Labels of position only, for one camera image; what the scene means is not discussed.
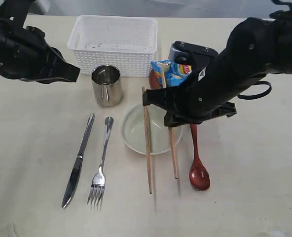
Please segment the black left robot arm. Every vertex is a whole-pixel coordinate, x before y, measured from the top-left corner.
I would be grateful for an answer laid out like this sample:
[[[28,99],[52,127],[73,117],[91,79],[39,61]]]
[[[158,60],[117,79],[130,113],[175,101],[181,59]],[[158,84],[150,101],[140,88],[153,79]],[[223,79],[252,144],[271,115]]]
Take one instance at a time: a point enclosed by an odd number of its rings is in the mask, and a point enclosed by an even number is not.
[[[45,32],[24,26],[32,3],[5,0],[0,5],[0,76],[42,84],[76,82],[80,68],[46,42]]]

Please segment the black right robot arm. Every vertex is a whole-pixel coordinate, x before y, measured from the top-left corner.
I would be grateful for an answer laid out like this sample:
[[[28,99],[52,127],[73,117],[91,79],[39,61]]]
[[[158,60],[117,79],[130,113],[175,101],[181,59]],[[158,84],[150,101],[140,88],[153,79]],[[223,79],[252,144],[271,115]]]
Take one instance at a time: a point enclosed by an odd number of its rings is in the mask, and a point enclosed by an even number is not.
[[[204,69],[178,86],[146,90],[143,104],[164,109],[168,127],[231,117],[236,114],[231,99],[267,74],[292,74],[292,20],[246,19]]]

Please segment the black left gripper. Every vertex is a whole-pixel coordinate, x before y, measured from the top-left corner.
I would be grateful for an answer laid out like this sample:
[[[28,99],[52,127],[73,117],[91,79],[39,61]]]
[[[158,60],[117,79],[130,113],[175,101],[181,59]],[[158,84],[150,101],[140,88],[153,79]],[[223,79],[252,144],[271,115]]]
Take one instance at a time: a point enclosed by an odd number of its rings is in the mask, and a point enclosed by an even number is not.
[[[66,62],[58,49],[49,46],[42,30],[0,24],[0,76],[52,83],[76,82],[79,73],[80,68]]]

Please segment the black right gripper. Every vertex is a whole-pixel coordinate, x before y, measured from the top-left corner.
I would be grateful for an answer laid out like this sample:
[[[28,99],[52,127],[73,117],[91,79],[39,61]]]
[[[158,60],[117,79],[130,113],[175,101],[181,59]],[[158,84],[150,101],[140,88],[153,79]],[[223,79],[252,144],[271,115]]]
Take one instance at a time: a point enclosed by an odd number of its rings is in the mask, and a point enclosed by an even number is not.
[[[209,64],[191,75],[179,86],[147,89],[143,105],[165,110],[164,125],[178,127],[200,124],[222,116],[233,116],[236,108],[230,100],[261,81],[266,74],[238,73],[230,66]]]

